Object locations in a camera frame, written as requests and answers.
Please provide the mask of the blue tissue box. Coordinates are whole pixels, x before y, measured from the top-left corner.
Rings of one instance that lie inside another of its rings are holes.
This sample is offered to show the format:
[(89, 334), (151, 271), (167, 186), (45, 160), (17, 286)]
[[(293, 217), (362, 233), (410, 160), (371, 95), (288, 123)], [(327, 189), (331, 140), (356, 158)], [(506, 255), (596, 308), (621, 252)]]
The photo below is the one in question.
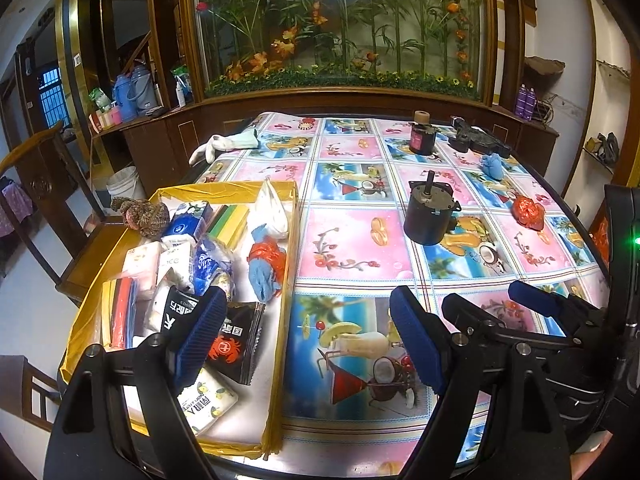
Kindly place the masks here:
[(213, 216), (213, 208), (206, 200), (182, 203), (169, 221), (162, 237), (190, 236), (198, 242)]

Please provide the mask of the blue white tissue pack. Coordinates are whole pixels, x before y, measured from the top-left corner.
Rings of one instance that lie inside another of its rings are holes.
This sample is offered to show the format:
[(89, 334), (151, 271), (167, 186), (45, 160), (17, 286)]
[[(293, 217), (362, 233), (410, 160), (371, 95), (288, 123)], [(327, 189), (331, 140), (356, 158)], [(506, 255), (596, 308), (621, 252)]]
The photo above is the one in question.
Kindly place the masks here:
[(205, 235), (195, 248), (192, 285), (195, 296), (203, 296), (210, 286), (224, 291), (231, 301), (235, 292), (232, 252), (216, 238)]

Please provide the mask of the white plastic bucket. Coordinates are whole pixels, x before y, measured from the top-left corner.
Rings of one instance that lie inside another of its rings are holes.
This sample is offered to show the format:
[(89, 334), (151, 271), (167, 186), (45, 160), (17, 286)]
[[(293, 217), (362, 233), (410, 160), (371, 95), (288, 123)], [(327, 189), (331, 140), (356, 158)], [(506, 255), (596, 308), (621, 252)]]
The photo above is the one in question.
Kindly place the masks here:
[(106, 189), (111, 198), (130, 198), (143, 200), (146, 197), (138, 170), (128, 166), (115, 172), (106, 180)]

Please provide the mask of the red plastic bag ball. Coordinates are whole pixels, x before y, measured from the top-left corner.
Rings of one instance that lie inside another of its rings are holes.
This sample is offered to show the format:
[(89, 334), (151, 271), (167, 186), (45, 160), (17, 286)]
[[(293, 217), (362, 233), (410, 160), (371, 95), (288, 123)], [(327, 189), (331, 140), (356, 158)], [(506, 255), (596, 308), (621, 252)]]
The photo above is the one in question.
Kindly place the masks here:
[(518, 195), (511, 206), (511, 214), (520, 226), (536, 232), (544, 229), (544, 206), (531, 198)]

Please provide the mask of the flower mural panel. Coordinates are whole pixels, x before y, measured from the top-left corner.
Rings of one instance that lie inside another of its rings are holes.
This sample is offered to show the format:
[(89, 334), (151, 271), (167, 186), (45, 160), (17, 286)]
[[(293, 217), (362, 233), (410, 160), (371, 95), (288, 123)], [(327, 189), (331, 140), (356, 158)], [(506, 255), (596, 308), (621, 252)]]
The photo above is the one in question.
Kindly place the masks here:
[(477, 100), (482, 0), (194, 0), (206, 96), (355, 86)]

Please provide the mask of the pink tissue pack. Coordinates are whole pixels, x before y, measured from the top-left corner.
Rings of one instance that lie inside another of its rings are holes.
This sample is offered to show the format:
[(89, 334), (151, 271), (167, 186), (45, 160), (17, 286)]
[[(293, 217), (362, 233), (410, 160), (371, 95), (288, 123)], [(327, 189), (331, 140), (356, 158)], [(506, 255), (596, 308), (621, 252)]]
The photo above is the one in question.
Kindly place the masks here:
[(123, 278), (132, 278), (137, 284), (137, 297), (151, 299), (156, 289), (160, 255), (164, 251), (161, 242), (149, 242), (126, 253), (122, 265)]

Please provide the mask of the black cylindrical motor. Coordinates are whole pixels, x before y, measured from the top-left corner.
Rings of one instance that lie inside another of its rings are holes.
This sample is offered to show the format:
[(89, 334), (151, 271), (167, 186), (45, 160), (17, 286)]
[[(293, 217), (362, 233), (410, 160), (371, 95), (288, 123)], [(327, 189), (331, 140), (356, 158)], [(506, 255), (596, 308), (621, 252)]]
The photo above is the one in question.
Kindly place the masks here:
[(461, 210), (454, 190), (446, 182), (435, 181), (434, 170), (427, 171), (424, 181), (410, 181), (409, 185), (404, 232), (416, 244), (437, 245), (452, 227), (454, 213)]

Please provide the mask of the black crab print packet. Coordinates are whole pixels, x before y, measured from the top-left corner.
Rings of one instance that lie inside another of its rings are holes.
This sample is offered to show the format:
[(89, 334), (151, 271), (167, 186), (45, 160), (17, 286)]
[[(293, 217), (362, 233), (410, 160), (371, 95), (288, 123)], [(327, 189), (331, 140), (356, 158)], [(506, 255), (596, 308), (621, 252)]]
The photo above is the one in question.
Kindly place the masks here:
[(184, 387), (200, 364), (248, 386), (256, 367), (264, 311), (260, 302), (229, 301), (217, 286), (201, 297), (171, 286), (160, 332), (175, 353), (176, 385)]

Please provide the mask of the grey thermos jug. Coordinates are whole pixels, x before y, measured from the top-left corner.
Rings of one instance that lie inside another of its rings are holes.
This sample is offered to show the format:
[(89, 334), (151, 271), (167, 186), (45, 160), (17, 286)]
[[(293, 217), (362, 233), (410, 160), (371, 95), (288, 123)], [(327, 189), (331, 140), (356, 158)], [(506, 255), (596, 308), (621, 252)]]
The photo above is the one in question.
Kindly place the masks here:
[(144, 65), (134, 66), (127, 99), (139, 116), (147, 115), (157, 108), (154, 82), (151, 73)]

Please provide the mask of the white rubber glove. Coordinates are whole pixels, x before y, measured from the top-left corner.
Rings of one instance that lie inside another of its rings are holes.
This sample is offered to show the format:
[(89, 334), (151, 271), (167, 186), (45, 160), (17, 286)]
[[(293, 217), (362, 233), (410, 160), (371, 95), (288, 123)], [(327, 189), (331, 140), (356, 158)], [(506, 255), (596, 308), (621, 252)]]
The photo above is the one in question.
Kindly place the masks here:
[(189, 165), (195, 166), (202, 159), (208, 164), (212, 164), (217, 153), (228, 153), (237, 150), (252, 150), (259, 145), (255, 129), (245, 129), (233, 136), (221, 136), (214, 134), (207, 142), (196, 148), (190, 158)]

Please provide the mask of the white plastic bag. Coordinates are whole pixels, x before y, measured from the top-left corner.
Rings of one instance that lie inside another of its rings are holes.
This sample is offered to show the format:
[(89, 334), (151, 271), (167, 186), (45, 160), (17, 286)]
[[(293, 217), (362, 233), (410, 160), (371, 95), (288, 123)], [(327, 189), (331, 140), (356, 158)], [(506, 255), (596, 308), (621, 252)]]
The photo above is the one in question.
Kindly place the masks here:
[(267, 237), (272, 240), (288, 237), (288, 214), (269, 179), (262, 182), (255, 203), (250, 207), (247, 227), (256, 243)]

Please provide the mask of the blue cloth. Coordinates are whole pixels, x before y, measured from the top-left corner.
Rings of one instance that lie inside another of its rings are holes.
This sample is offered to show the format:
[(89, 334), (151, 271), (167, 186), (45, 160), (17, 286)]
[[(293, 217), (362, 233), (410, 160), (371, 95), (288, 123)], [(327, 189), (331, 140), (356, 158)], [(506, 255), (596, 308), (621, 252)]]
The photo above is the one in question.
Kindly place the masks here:
[(480, 170), (493, 181), (503, 179), (502, 157), (498, 153), (484, 154), (480, 158)]

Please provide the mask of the lemon print tissue pack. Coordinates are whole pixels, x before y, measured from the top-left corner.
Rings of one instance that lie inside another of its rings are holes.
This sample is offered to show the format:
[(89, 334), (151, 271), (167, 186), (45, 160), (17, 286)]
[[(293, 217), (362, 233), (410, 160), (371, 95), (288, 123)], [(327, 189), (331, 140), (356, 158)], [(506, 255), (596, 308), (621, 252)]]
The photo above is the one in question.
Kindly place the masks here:
[(194, 383), (177, 396), (186, 422), (196, 436), (204, 434), (238, 400), (238, 395), (227, 383), (206, 368), (202, 368)]

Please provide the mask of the yellow-rimmed cardboard tray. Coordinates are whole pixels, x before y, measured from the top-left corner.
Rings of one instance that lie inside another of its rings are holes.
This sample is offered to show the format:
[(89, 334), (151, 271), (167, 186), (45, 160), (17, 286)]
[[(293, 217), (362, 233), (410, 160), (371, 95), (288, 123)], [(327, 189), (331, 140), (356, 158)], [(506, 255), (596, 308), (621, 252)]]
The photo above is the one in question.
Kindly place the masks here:
[[(126, 253), (140, 244), (140, 236), (128, 229), (107, 256), (76, 315), (61, 376), (77, 392), (88, 373), (89, 356), (98, 358), (98, 371), (90, 400), (108, 388), (116, 390), (116, 405), (108, 412), (111, 422), (130, 422), (150, 436), (157, 452), (172, 446), (192, 453), (258, 458), (280, 451), (284, 355), (292, 273), (297, 254), (297, 186), (273, 183), (284, 205), (286, 245), (269, 233), (271, 220), (257, 226), (259, 240), (248, 238), (242, 254), (224, 252), (234, 265), (230, 276), (219, 274), (198, 296), (182, 292), (171, 281), (156, 286), (149, 304), (153, 326), (144, 337), (135, 337), (135, 303), (131, 295), (137, 281), (122, 275)], [(257, 370), (248, 387), (213, 370), (208, 352), (231, 333), (230, 315), (239, 292), (248, 292), (250, 274), (265, 263), (279, 283), (280, 292), (270, 304), (256, 298), (250, 303), (262, 316), (262, 332), (256, 344), (233, 347), (242, 356), (256, 353)]]

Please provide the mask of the colourful felt sheets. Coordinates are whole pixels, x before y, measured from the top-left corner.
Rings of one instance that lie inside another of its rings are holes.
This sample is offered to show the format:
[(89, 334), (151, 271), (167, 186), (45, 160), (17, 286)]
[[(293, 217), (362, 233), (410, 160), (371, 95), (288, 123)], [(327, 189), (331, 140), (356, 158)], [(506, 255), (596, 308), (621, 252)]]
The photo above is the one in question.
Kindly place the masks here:
[(125, 350), (134, 343), (138, 283), (125, 276), (102, 284), (101, 342), (108, 350)]

